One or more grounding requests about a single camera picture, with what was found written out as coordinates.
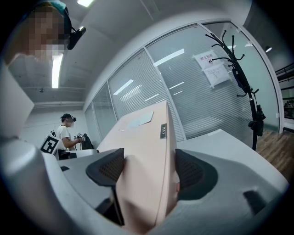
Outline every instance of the coat rack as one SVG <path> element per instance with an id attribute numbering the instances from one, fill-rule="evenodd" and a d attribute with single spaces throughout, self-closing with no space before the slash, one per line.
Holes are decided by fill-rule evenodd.
<path id="1" fill-rule="evenodd" d="M 252 144 L 252 149 L 255 151 L 256 150 L 256 143 L 257 143 L 257 136 L 262 136 L 263 133 L 263 120 L 265 119 L 265 115 L 262 113 L 262 109 L 260 105 L 257 105 L 257 112 L 255 109 L 255 104 L 254 104 L 254 99 L 252 97 L 252 94 L 255 97 L 255 94 L 259 91 L 257 89 L 256 91 L 253 92 L 253 89 L 250 87 L 248 80 L 246 79 L 246 76 L 239 65 L 238 61 L 242 60 L 243 57 L 245 56 L 244 54 L 241 56 L 240 59 L 237 59 L 234 53 L 234 35 L 232 35 L 232 51 L 227 47 L 227 45 L 224 42 L 224 36 L 225 36 L 226 30 L 224 31 L 221 41 L 213 34 L 211 33 L 210 35 L 205 35 L 206 37 L 209 37 L 217 42 L 217 44 L 212 45 L 211 47 L 214 46 L 220 46 L 226 54 L 229 56 L 228 57 L 219 57 L 216 59 L 212 60 L 220 60 L 220 59 L 226 59 L 229 61 L 230 64 L 229 67 L 232 67 L 232 73 L 234 75 L 235 80 L 238 83 L 238 86 L 243 90 L 244 94 L 243 95 L 237 95 L 237 97 L 245 97 L 247 94 L 249 96 L 249 102 L 250 102 L 250 107 L 251 107 L 251 113 L 252 113 L 252 121 L 248 124 L 248 126 L 253 130 L 253 144 Z"/>

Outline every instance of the window blinds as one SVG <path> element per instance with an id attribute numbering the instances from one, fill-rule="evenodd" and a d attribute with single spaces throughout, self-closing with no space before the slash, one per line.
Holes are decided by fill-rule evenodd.
<path id="1" fill-rule="evenodd" d="M 117 118 L 166 100 L 169 104 L 177 141 L 184 140 L 167 91 L 147 53 L 142 50 L 130 58 L 109 80 Z"/>
<path id="2" fill-rule="evenodd" d="M 169 88 L 187 139 L 221 128 L 252 147 L 253 133 L 248 127 L 252 118 L 250 104 L 247 96 L 236 97 L 242 90 L 229 62 L 221 60 L 232 80 L 211 88 L 193 58 L 209 50 L 227 57 L 219 46 L 211 48 L 215 42 L 205 34 L 208 32 L 204 28 L 195 25 L 155 41 L 147 50 Z"/>
<path id="3" fill-rule="evenodd" d="M 86 118 L 87 128 L 89 131 L 89 138 L 94 148 L 97 148 L 98 145 L 101 143 L 101 138 L 98 132 L 98 127 L 96 124 L 94 111 L 92 108 L 92 103 L 89 105 L 89 107 L 85 111 L 85 118 Z"/>
<path id="4" fill-rule="evenodd" d="M 113 111 L 113 106 L 111 104 L 107 83 L 102 86 L 94 98 L 93 106 L 100 136 L 102 139 L 104 139 L 117 122 Z"/>

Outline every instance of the black bag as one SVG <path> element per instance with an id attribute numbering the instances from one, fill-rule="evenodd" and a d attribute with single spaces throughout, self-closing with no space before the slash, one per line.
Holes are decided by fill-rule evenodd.
<path id="1" fill-rule="evenodd" d="M 92 145 L 92 142 L 91 142 L 90 138 L 87 136 L 87 134 L 85 133 L 83 136 L 85 138 L 85 141 L 82 142 L 82 150 L 94 149 L 94 146 Z"/>
<path id="2" fill-rule="evenodd" d="M 265 119 L 265 115 L 262 112 L 262 109 L 260 107 L 260 105 L 256 106 L 257 111 L 256 111 L 256 119 L 252 120 L 248 126 L 252 129 L 256 131 L 256 134 L 258 136 L 262 136 L 263 133 L 263 120 Z"/>

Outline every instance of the ceiling light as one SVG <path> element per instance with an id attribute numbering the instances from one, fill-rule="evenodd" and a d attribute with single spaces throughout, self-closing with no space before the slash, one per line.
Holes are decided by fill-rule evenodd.
<path id="1" fill-rule="evenodd" d="M 156 94 L 156 95 L 154 95 L 154 96 L 152 96 L 152 97 L 150 97 L 150 98 L 148 98 L 147 100 L 145 100 L 145 101 L 148 101 L 148 100 L 150 100 L 150 99 L 152 99 L 152 98 L 154 98 L 154 97 L 156 97 L 156 96 L 158 96 L 159 94 Z"/>
<path id="2" fill-rule="evenodd" d="M 60 72 L 62 57 L 63 57 L 63 54 L 53 57 L 52 88 L 58 88 L 59 72 Z"/>
<path id="3" fill-rule="evenodd" d="M 78 3 L 82 6 L 88 7 L 93 0 L 78 0 Z"/>
<path id="4" fill-rule="evenodd" d="M 119 92 L 121 92 L 123 89 L 125 89 L 128 85 L 130 85 L 133 82 L 132 79 L 130 79 L 129 81 L 127 81 L 121 88 L 119 88 L 114 95 L 117 95 Z"/>
<path id="5" fill-rule="evenodd" d="M 266 46 L 266 53 L 269 52 L 272 48 L 269 46 Z"/>
<path id="6" fill-rule="evenodd" d="M 165 98 L 164 99 L 162 99 L 162 100 L 160 100 L 160 101 L 157 101 L 156 103 L 159 103 L 159 102 L 161 102 L 161 101 L 164 101 L 165 100 Z"/>
<path id="7" fill-rule="evenodd" d="M 154 67 L 156 67 L 156 66 L 158 66 L 158 65 L 160 65 L 160 64 L 162 64 L 162 63 L 164 63 L 164 62 L 166 62 L 166 61 L 168 61 L 168 60 L 170 60 L 170 59 L 172 59 L 172 58 L 174 58 L 176 56 L 179 56 L 179 55 L 181 55 L 183 53 L 185 53 L 184 49 L 178 50 L 178 51 L 166 56 L 165 58 L 162 58 L 161 60 L 155 62 L 153 65 L 154 65 Z"/>
<path id="8" fill-rule="evenodd" d="M 170 89 L 173 89 L 173 88 L 175 88 L 175 87 L 177 87 L 177 86 L 179 86 L 179 85 L 181 85 L 181 84 L 183 84 L 184 82 L 182 82 L 182 83 L 179 83 L 179 84 L 177 84 L 177 85 L 175 85 L 175 86 L 172 86 Z"/>
<path id="9" fill-rule="evenodd" d="M 177 93 L 175 93 L 175 94 L 173 94 L 173 95 L 176 95 L 176 94 L 181 93 L 181 92 L 183 92 L 183 90 L 181 90 L 181 91 L 179 91 L 179 92 L 177 92 Z"/>

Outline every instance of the glass wall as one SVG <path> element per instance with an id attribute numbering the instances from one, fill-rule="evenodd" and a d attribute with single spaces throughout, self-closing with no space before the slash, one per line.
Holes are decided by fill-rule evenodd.
<path id="1" fill-rule="evenodd" d="M 144 50 L 129 59 L 110 78 L 109 88 L 118 119 L 127 113 L 166 100 L 174 121 L 176 140 L 184 140 L 167 91 Z"/>
<path id="2" fill-rule="evenodd" d="M 245 54 L 239 63 L 251 87 L 260 90 L 256 97 L 266 115 L 265 124 L 278 131 L 277 98 L 265 63 L 242 32 L 230 22 L 223 22 L 205 27 L 194 24 L 166 34 L 118 68 L 92 102 L 100 140 L 124 115 L 166 100 L 177 141 L 223 129 L 252 147 L 248 96 L 237 97 L 243 91 L 227 60 L 208 60 L 227 54 L 218 46 L 211 47 L 216 42 L 205 36 L 209 34 L 207 28 L 219 38 L 227 30 L 228 46 L 235 35 L 236 57 Z M 209 65 L 200 61 L 203 58 Z M 88 115 L 87 122 L 93 123 L 93 116 Z"/>
<path id="3" fill-rule="evenodd" d="M 231 50 L 232 35 L 235 36 L 235 56 L 236 58 L 241 58 L 242 54 L 245 54 L 244 58 L 238 62 L 253 91 L 259 89 L 256 93 L 256 99 L 257 103 L 261 104 L 262 111 L 266 116 L 264 120 L 265 128 L 278 132 L 279 119 L 276 114 L 279 113 L 279 110 L 277 95 L 269 71 L 256 48 L 231 22 L 205 24 L 205 27 L 212 31 L 218 38 L 221 38 L 224 30 L 226 30 L 224 42 L 227 46 L 231 47 Z"/>
<path id="4" fill-rule="evenodd" d="M 96 124 L 92 104 L 90 104 L 89 107 L 87 108 L 85 112 L 85 117 L 86 117 L 86 123 L 87 123 L 88 131 L 89 131 L 89 138 L 92 142 L 92 145 L 96 149 L 101 143 L 101 138 L 99 135 L 97 124 Z"/>
<path id="5" fill-rule="evenodd" d="M 147 50 L 169 88 L 187 139 L 221 128 L 252 147 L 249 101 L 247 97 L 236 97 L 242 90 L 228 67 L 229 62 L 221 61 L 224 77 L 229 79 L 212 86 L 195 59 L 203 57 L 202 53 L 226 56 L 220 47 L 211 48 L 215 41 L 206 37 L 207 33 L 195 25 L 155 41 Z"/>
<path id="6" fill-rule="evenodd" d="M 103 140 L 117 122 L 115 113 L 113 111 L 107 83 L 102 86 L 102 88 L 94 98 L 93 106 L 100 137 Z"/>
<path id="7" fill-rule="evenodd" d="M 294 119 L 294 86 L 281 89 L 285 118 Z"/>

